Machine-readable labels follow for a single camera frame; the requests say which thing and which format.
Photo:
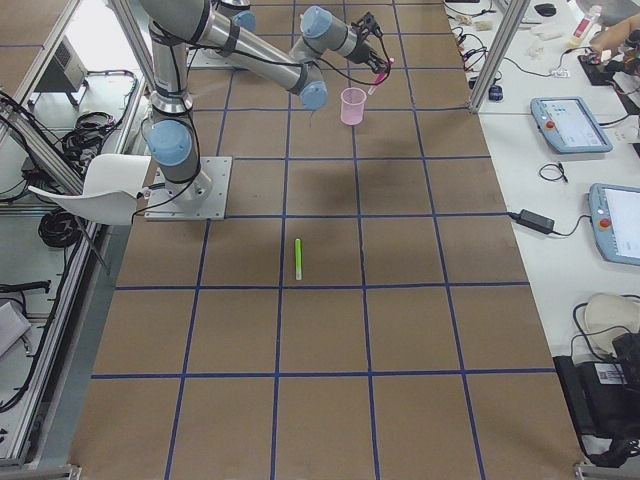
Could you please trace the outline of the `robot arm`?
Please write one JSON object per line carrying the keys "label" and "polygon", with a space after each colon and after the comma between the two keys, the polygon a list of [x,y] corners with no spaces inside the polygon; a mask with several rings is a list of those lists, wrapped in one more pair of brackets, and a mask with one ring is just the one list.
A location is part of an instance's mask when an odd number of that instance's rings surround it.
{"label": "robot arm", "polygon": [[311,6],[302,15],[300,38],[284,52],[253,33],[242,12],[223,5],[145,1],[142,7],[149,16],[154,75],[146,143],[164,184],[144,212],[150,220],[214,219],[225,213],[232,160],[201,153],[188,91],[188,47],[210,49],[232,66],[273,81],[311,111],[328,100],[318,66],[326,51],[381,76],[391,69],[387,52],[375,51],[368,41],[370,35],[383,35],[370,13],[346,24]]}

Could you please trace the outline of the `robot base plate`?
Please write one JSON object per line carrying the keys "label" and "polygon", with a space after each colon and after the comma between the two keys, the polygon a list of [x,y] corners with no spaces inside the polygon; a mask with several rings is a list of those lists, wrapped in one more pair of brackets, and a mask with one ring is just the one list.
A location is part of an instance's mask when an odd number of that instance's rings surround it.
{"label": "robot base plate", "polygon": [[156,169],[155,183],[164,186],[151,192],[148,209],[143,214],[149,221],[222,220],[225,216],[231,177],[232,158],[215,156],[200,158],[200,172],[190,186],[165,178],[166,168]]}

